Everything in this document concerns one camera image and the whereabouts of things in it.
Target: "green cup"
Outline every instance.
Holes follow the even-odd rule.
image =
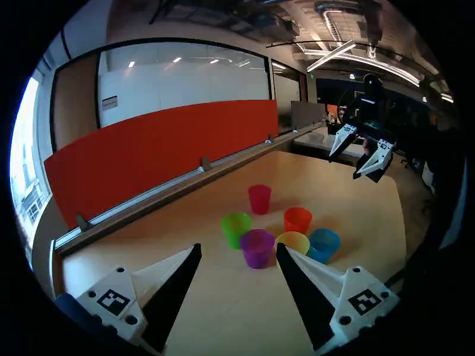
[[[233,249],[239,250],[241,236],[251,229],[251,218],[243,212],[235,212],[221,219],[221,228]]]

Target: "yellow cup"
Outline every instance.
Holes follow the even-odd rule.
[[[284,245],[289,246],[291,249],[303,253],[304,255],[310,248],[310,241],[304,234],[300,234],[297,231],[289,231],[283,233],[275,240],[275,245],[282,242]]]

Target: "blue cup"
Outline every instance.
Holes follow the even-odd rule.
[[[309,237],[310,249],[307,256],[320,263],[327,263],[340,248],[340,236],[329,228],[319,228]]]

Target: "purple cup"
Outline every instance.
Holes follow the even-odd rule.
[[[263,268],[272,256],[276,238],[266,230],[249,230],[240,240],[246,263],[251,268]]]

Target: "red cup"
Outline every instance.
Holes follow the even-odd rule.
[[[312,221],[312,213],[304,208],[290,208],[284,213],[286,231],[297,231],[305,234]]]
[[[269,211],[269,203],[271,200],[272,189],[270,187],[259,184],[248,189],[249,202],[252,211],[255,214],[266,214]]]

